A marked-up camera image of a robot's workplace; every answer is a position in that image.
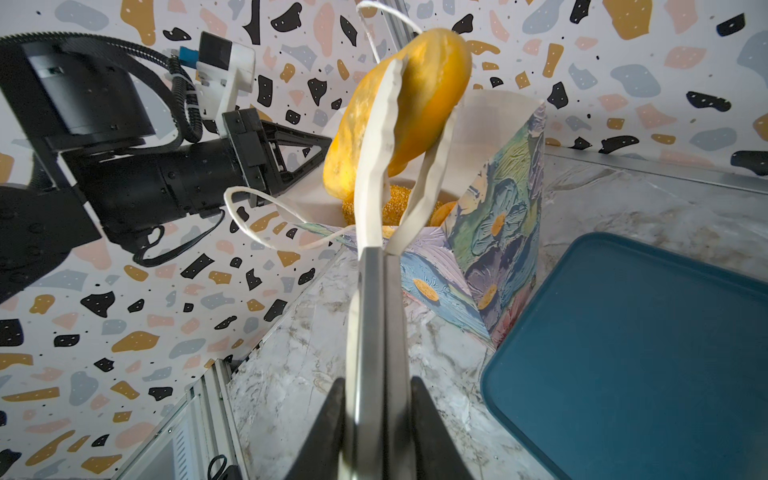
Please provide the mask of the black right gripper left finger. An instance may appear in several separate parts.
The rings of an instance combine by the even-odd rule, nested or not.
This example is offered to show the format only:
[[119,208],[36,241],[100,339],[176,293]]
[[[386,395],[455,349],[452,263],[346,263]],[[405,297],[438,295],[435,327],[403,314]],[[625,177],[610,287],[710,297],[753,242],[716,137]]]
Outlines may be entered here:
[[345,379],[337,378],[285,480],[337,480],[345,423]]

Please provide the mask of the floral paper bag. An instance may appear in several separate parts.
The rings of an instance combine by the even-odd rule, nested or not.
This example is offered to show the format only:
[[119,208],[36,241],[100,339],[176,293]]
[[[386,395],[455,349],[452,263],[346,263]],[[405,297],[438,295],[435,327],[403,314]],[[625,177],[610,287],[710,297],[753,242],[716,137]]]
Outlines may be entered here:
[[[402,290],[494,346],[511,329],[535,280],[546,108],[517,93],[467,85],[451,114],[456,124],[448,169],[432,213],[441,203],[457,205],[440,227],[428,221],[402,254]],[[425,153],[389,176],[389,186],[412,190]],[[357,250],[356,219],[348,225],[343,201],[327,193],[324,162],[320,172],[266,201],[313,232],[314,248],[338,241]]]

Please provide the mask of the metal tongs with white tips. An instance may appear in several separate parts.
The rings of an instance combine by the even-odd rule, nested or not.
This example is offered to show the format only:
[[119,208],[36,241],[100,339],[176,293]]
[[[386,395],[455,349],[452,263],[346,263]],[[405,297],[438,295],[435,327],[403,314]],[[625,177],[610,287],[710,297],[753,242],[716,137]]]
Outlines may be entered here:
[[388,168],[404,60],[391,61],[373,102],[355,186],[358,286],[350,305],[346,350],[342,479],[414,479],[411,374],[403,305],[401,256],[430,220],[448,169],[456,116],[427,149],[401,224],[383,234]]

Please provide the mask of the knotted flower bread roll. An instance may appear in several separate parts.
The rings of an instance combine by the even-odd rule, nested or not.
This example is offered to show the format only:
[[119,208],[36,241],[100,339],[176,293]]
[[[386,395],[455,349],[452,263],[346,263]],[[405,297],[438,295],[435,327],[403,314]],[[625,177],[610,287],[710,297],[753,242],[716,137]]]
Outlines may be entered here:
[[430,217],[429,226],[440,227],[445,222],[448,215],[452,212],[452,210],[456,205],[457,205],[456,201],[441,203],[440,205],[438,205]]

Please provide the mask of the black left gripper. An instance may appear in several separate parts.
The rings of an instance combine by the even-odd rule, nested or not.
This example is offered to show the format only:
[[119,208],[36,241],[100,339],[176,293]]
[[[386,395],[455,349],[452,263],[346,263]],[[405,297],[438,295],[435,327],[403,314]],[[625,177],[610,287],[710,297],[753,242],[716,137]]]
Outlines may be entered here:
[[147,252],[166,223],[187,216],[221,218],[224,192],[262,206],[322,165],[332,140],[260,119],[255,109],[224,116],[226,136],[165,153],[67,152],[63,158],[107,239]]

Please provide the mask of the large sesame oval loaf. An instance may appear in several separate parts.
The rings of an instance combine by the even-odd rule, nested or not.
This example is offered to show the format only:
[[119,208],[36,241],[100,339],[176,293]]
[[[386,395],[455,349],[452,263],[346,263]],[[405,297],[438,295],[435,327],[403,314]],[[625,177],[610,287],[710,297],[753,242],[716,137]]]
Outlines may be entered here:
[[[384,226],[398,226],[401,218],[407,208],[412,190],[410,188],[391,185],[389,191],[389,200],[382,209],[382,224]],[[354,204],[352,202],[342,202],[342,215],[348,225],[355,223]]]

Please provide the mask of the smooth oval bread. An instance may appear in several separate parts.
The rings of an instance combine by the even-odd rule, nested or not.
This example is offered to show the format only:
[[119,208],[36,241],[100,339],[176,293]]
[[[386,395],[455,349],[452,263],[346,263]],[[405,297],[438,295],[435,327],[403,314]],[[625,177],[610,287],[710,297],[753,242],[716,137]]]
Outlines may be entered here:
[[[452,110],[467,89],[472,70],[468,43],[444,28],[428,30],[394,56],[405,60],[398,96],[394,156],[388,175],[400,174],[440,137]],[[390,59],[372,69],[356,88],[326,155],[323,182],[342,201],[354,198],[360,149],[373,102]]]

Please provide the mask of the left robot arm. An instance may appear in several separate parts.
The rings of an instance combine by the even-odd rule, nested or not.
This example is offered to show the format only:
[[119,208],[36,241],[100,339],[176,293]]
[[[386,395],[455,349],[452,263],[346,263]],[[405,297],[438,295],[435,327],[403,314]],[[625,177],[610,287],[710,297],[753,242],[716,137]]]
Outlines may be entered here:
[[1,296],[9,299],[100,238],[153,268],[168,222],[261,206],[320,166],[329,138],[236,105],[254,86],[251,49],[203,34],[163,54],[103,35],[34,32],[1,41],[1,91],[34,153],[27,185],[1,187]]

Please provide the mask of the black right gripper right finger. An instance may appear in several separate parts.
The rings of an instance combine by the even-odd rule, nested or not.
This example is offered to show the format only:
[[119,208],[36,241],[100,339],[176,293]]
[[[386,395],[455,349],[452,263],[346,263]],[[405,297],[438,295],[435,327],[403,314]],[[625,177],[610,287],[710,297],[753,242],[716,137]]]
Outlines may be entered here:
[[412,377],[411,423],[418,480],[473,480],[419,377]]

